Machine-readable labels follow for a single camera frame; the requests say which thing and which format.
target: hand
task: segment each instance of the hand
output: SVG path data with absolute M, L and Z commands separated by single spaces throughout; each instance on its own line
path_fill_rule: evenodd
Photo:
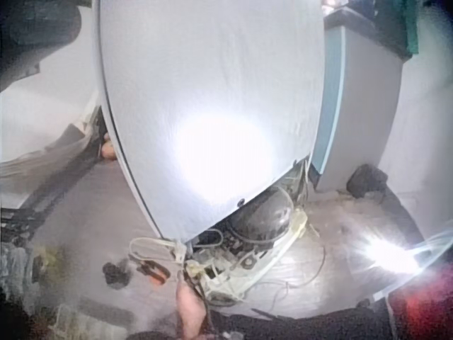
M 185 282 L 182 271 L 178 272 L 176 305 L 183 323 L 183 339 L 195 338 L 201 332 L 206 317 L 206 308 L 197 293 Z

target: refrigerator back panel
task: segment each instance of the refrigerator back panel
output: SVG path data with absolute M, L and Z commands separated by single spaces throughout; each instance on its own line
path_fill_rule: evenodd
M 324 76 L 319 0 L 95 7 L 105 119 L 160 236 L 192 239 L 311 152 Z

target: pliers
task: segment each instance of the pliers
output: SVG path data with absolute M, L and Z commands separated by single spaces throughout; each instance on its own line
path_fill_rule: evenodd
M 149 276 L 151 283 L 154 285 L 164 285 L 171 276 L 167 268 L 153 260 L 139 261 L 137 270 Z

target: white wall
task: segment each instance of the white wall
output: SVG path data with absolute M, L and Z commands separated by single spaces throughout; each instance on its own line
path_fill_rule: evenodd
M 77 39 L 40 63 L 40 74 L 0 94 L 1 160 L 15 159 L 54 142 L 83 113 L 95 87 L 91 9 L 79 8 Z M 17 206 L 37 183 L 3 183 L 3 206 Z
M 453 218 L 453 30 L 438 9 L 424 8 L 418 34 L 379 167 L 427 238 Z

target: electrical wire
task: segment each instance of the electrical wire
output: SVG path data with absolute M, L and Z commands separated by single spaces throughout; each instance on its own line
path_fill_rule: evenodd
M 138 241 L 147 241 L 152 243 L 154 246 L 159 245 L 163 247 L 174 247 L 171 245 L 171 242 L 165 241 L 163 239 L 155 239 L 152 237 L 136 237 L 129 242 L 129 255 L 140 261 L 166 261 L 166 262 L 176 262 L 175 259 L 158 259 L 156 257 L 142 256 L 138 251 L 134 250 L 134 245 Z M 151 249 L 151 247 L 142 245 L 141 247 Z
M 218 241 L 217 243 L 212 243 L 212 244 L 196 244 L 196 245 L 192 246 L 193 248 L 215 248 L 215 247 L 222 245 L 222 243 L 224 243 L 224 235 L 220 230 L 208 229 L 205 232 L 216 232 L 220 236 L 220 241 Z
M 310 227 L 311 231 L 320 239 L 321 235 L 313 227 L 313 225 L 309 224 L 309 227 Z M 279 296 L 280 292 L 282 292 L 283 289 L 286 290 L 286 293 L 285 293 L 285 296 L 281 300 L 284 300 L 288 296 L 290 289 L 298 289 L 298 288 L 305 287 L 305 286 L 309 285 L 310 283 L 312 283 L 313 281 L 315 281 L 318 278 L 319 274 L 321 273 L 321 271 L 322 271 L 322 269 L 324 267 L 324 264 L 326 263 L 326 257 L 327 257 L 326 247 L 323 244 L 321 244 L 321 246 L 322 246 L 322 249 L 323 249 L 323 258 L 321 260 L 321 264 L 319 265 L 319 268 L 316 271 L 316 273 L 308 281 L 300 283 L 300 284 L 293 284 L 293 283 L 289 283 L 289 282 L 284 281 L 284 280 L 269 280 L 269 281 L 262 281 L 262 282 L 256 283 L 256 285 L 265 285 L 265 284 L 284 285 L 284 287 L 282 287 L 281 289 L 279 289 L 276 292 L 276 294 L 275 294 L 275 296 L 273 298 L 272 305 L 270 306 L 270 309 L 268 310 L 268 312 L 272 312 L 273 311 L 273 309 L 275 307 L 275 304 L 277 303 L 278 296 Z

